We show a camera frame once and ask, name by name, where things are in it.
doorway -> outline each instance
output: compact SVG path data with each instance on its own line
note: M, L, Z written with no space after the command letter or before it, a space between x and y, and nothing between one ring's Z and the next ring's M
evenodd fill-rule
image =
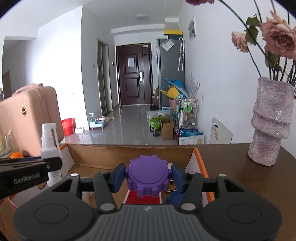
M3 83L3 96L4 96L4 99L7 99L12 95L11 82L10 82L10 70L8 70L2 76L2 83Z
M151 43L116 47L120 105L152 103Z
M99 82L99 95L101 103L102 115L106 115L108 111L107 100L106 100L106 55L104 47L106 44L98 40L98 82Z

green leaf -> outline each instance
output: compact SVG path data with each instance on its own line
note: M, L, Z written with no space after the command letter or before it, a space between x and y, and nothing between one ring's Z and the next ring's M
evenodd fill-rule
M257 18L257 16L254 16L254 17L248 17L247 19L247 25L250 25L250 26L253 26L253 27L259 27L260 25L260 22Z
M275 55L273 53L269 53L269 52L266 52L266 55L268 56L269 58L269 61L268 61L268 58L265 57L265 64L267 67L273 69L274 67L276 68L280 68L280 69L275 69L275 70L279 70L282 72L282 69L280 66L278 66L278 62L279 62L279 59L280 59L280 56L279 55Z
M279 71L279 72L283 72L283 69L282 69L282 67L281 66L279 66L279 65L276 65L275 67L274 67L274 70L275 71Z
M258 36L259 32L256 29L256 27L250 26L245 30L245 32L246 32L246 41L248 43L253 44L253 45L257 45L256 40L257 40L257 36Z

flower stem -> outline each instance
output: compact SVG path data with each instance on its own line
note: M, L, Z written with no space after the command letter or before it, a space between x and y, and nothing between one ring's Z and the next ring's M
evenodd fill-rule
M272 69L272 72L273 72L273 74L274 74L272 80L276 80L276 71L275 71L274 69Z
M284 75L285 75L285 72L286 72L286 68L287 68L287 64L288 64L288 58L286 58L286 60L285 60L285 66L284 66L284 70L283 70L283 73L282 73L282 76L281 76L281 81L283 81L283 78L284 78Z
M273 8L273 10L274 10L274 13L276 13L276 8L275 8L275 6L274 6L274 0L270 0L270 2L271 2L271 5L272 5L272 8Z
M255 3L255 5L256 5L256 8L257 8L257 11L258 11L258 14L259 14L260 22L263 22L263 21L262 21L262 16L261 16L261 13L260 13L260 10L259 10L259 7L258 7L258 5L257 5L256 0L254 0L254 3Z
M279 80L279 71L277 70L276 71L276 81L278 81Z
M294 70L294 65L292 64L292 68L291 68L291 71L288 75L288 78L287 78L287 83L291 84L291 79L292 79L292 74L293 74L293 70Z
M263 51L263 49L261 48L261 46L258 44L257 40L255 39L255 37L253 36L253 34L251 33L251 31L248 29L248 26L246 25L246 23L242 20L242 18L224 1L224 0L218 0L220 1L222 4L224 4L230 11L232 11L234 13L234 15L242 22L242 24L246 27L247 31L249 32L249 34L251 35L252 39L256 42L256 44L258 45L258 48L261 50L261 52L264 54L264 56L266 56L265 52Z
M269 79L271 79L271 68L270 68L270 53L268 52L268 68L269 68Z
M256 63L255 63L255 60L254 60L254 58L253 58L253 56L252 56L252 54L251 54L251 51L250 51L249 48L248 48L248 50L249 50L249 53L250 53L251 59L252 59L254 65L255 65L255 67L256 67L256 69L257 69L257 71L258 71L258 74L259 74L259 76L261 77L261 73L260 73L260 71L259 71L258 66L257 66Z
M293 65L295 66L295 72L294 72L291 84L293 86L295 86L295 84L296 84L296 62L295 62L295 60L293 61Z

small cardboard box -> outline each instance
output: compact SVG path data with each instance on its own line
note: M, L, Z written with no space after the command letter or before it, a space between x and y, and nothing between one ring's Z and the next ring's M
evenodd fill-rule
M174 139L174 121L171 118L163 118L161 122L161 135L163 140Z

purple bottle cap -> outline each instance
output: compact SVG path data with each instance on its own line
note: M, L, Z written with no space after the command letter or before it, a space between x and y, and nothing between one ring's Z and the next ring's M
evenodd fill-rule
M145 195L158 197L161 191L168 189L172 176L167 163L155 155L141 155L131 160L130 166L126 169L128 189L136 191L139 197Z

